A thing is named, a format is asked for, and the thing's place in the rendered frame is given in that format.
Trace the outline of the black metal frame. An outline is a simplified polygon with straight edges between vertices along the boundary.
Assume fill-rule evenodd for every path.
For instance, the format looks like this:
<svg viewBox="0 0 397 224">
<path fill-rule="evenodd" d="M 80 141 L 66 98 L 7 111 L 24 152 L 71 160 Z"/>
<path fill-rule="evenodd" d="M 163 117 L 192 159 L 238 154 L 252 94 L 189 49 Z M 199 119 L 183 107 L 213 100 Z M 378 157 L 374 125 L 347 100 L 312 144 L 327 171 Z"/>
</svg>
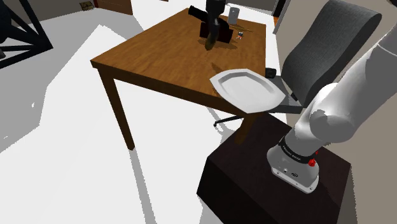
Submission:
<svg viewBox="0 0 397 224">
<path fill-rule="evenodd" d="M 25 45 L 0 46 L 0 69 L 53 48 L 28 0 L 18 1 L 35 29 L 24 22 L 4 3 L 4 0 L 0 0 L 0 44 L 8 38 L 25 43 Z"/>
</svg>

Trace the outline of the grey office chair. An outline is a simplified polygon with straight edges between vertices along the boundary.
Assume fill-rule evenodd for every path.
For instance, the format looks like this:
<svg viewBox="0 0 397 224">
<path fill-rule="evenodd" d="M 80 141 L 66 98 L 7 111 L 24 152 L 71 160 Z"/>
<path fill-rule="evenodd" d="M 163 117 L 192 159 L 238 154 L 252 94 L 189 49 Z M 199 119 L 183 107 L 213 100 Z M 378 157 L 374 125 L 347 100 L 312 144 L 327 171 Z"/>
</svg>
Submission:
<svg viewBox="0 0 397 224">
<path fill-rule="evenodd" d="M 332 83 L 380 24 L 382 14 L 343 0 L 329 0 L 271 82 L 285 95 L 270 113 L 299 114 Z"/>
</svg>

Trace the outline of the brown wooden table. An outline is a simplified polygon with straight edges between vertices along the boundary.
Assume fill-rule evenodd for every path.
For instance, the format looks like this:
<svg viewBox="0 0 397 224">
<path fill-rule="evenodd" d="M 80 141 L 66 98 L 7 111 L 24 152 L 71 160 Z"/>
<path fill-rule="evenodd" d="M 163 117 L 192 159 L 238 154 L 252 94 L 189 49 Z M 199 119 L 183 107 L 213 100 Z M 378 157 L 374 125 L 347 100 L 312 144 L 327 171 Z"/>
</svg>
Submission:
<svg viewBox="0 0 397 224">
<path fill-rule="evenodd" d="M 117 92 L 120 80 L 230 114 L 245 112 L 213 89 L 211 77 L 229 69 L 247 68 L 265 73 L 265 24 L 239 19 L 248 36 L 233 43 L 217 42 L 212 50 L 199 38 L 200 22 L 187 10 L 167 18 L 90 62 L 101 77 L 111 107 L 129 150 L 135 148 Z"/>
</svg>

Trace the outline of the white oval plate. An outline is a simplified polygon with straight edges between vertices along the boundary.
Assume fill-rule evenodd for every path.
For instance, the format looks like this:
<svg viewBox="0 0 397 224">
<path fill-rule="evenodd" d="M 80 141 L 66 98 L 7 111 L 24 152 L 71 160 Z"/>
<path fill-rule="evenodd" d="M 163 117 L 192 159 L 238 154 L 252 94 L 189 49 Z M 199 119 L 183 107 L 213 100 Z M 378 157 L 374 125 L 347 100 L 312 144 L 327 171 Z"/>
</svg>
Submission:
<svg viewBox="0 0 397 224">
<path fill-rule="evenodd" d="M 245 113 L 276 108 L 286 97 L 269 79 L 249 69 L 231 69 L 210 78 L 222 98 Z"/>
</svg>

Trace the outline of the brown wooden cabinet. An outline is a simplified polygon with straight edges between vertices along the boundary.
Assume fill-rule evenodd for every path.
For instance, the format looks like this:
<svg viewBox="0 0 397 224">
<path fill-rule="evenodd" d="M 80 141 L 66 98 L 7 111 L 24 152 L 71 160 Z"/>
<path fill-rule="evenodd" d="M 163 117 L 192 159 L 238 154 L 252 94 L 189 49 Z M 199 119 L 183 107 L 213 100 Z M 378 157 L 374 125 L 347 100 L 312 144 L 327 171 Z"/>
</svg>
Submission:
<svg viewBox="0 0 397 224">
<path fill-rule="evenodd" d="M 133 15 L 131 0 L 92 0 L 96 8 Z"/>
</svg>

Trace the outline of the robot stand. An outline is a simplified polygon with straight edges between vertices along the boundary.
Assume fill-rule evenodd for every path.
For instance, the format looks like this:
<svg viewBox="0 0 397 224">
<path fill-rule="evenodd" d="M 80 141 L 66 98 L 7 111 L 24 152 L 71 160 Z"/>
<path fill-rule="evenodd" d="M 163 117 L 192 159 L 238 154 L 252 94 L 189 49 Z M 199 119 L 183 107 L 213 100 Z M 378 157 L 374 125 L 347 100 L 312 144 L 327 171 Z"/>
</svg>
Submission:
<svg viewBox="0 0 397 224">
<path fill-rule="evenodd" d="M 272 174 L 267 150 L 290 126 L 265 113 L 241 144 L 231 135 L 207 158 L 197 195 L 223 224 L 358 224 L 351 164 L 322 147 L 310 194 Z"/>
</svg>

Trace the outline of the dark brown box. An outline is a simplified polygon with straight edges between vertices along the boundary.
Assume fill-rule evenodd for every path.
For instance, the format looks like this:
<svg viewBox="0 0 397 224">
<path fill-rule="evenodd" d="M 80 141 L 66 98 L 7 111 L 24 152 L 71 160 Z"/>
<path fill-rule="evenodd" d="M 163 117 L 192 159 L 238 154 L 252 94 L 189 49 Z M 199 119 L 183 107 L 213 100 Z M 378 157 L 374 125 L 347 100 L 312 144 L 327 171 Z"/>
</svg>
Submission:
<svg viewBox="0 0 397 224">
<path fill-rule="evenodd" d="M 200 24 L 200 34 L 201 38 L 207 38 L 209 35 L 208 25 L 205 22 L 201 22 Z M 223 43 L 229 43 L 233 36 L 233 29 L 229 28 L 227 23 L 220 23 L 219 25 L 219 33 L 216 41 L 220 41 Z"/>
</svg>

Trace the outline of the grey cup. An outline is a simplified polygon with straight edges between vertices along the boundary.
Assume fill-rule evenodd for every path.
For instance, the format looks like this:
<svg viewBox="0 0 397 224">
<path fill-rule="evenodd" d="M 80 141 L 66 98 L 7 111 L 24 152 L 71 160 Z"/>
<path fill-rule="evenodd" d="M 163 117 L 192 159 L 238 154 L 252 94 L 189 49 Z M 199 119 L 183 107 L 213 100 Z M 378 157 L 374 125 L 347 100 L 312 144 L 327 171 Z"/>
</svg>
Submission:
<svg viewBox="0 0 397 224">
<path fill-rule="evenodd" d="M 227 22 L 231 25 L 235 25 L 237 23 L 239 17 L 240 9 L 236 7 L 230 7 L 228 13 L 228 20 Z"/>
</svg>

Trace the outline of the black cylindrical object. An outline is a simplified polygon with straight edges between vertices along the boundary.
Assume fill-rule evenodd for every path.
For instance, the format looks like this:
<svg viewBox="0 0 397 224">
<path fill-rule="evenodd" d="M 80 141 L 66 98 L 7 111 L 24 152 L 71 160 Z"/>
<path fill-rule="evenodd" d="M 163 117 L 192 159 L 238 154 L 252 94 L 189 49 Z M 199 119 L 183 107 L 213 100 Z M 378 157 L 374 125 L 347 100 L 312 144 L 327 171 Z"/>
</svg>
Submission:
<svg viewBox="0 0 397 224">
<path fill-rule="evenodd" d="M 206 11 L 202 11 L 191 5 L 189 7 L 188 14 L 201 20 L 202 22 L 208 23 L 208 13 Z M 222 18 L 218 17 L 218 23 L 221 29 L 229 30 L 229 24 Z"/>
</svg>

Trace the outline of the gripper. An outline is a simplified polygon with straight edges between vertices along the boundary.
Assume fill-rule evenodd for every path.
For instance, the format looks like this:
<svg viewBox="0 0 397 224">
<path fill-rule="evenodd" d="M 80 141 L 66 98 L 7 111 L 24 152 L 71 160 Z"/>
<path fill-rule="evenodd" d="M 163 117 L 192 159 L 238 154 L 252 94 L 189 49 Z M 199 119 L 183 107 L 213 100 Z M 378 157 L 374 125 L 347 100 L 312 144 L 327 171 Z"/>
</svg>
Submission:
<svg viewBox="0 0 397 224">
<path fill-rule="evenodd" d="M 225 5 L 226 0 L 206 0 L 205 10 L 208 21 L 210 21 L 208 22 L 209 35 L 205 42 L 205 49 L 207 51 L 212 50 L 218 39 L 220 24 L 217 18 L 224 12 Z"/>
</svg>

